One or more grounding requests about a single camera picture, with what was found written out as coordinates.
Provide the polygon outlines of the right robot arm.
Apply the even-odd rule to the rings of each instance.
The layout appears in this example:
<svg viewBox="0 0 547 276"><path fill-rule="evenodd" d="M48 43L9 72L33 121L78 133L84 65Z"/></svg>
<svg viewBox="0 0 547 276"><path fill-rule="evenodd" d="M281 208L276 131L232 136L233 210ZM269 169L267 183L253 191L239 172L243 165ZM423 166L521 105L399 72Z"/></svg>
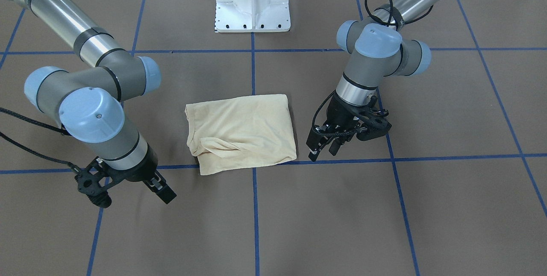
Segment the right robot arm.
<svg viewBox="0 0 547 276"><path fill-rule="evenodd" d="M156 153L127 118L121 103L160 87L162 74L149 57L134 57L72 0L8 0L42 19L89 68L68 72L55 66L33 71L24 93L56 131L84 142L96 157L87 167L68 161L77 188L107 208L108 190L121 181L142 182L168 204L176 198L158 172Z"/></svg>

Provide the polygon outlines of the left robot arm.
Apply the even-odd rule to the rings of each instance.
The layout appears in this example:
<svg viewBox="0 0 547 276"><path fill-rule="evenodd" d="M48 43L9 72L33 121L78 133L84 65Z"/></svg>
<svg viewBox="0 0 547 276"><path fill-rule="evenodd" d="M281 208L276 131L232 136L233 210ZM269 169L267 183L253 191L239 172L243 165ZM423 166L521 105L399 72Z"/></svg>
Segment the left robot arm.
<svg viewBox="0 0 547 276"><path fill-rule="evenodd" d="M326 121L312 121L306 141L311 161L326 147L336 155L354 137L369 141L388 134L389 112L377 106L376 90L385 77L415 76L429 67L429 46L403 39L400 31L428 15L439 1L388 0L373 11L365 4L367 17L339 27L337 44L350 59L336 89L322 102Z"/></svg>

